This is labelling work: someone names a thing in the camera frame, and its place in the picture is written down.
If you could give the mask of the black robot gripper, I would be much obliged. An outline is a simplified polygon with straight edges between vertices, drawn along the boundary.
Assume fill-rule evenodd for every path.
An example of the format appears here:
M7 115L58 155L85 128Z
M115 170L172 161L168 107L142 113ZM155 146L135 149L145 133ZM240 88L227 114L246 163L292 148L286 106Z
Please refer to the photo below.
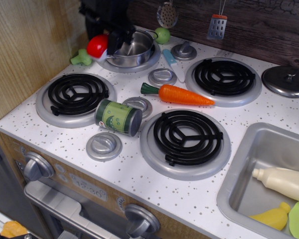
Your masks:
M127 17L130 0L82 0L79 12L85 16L88 38L109 32L108 54L114 54L123 44L131 45L135 27Z

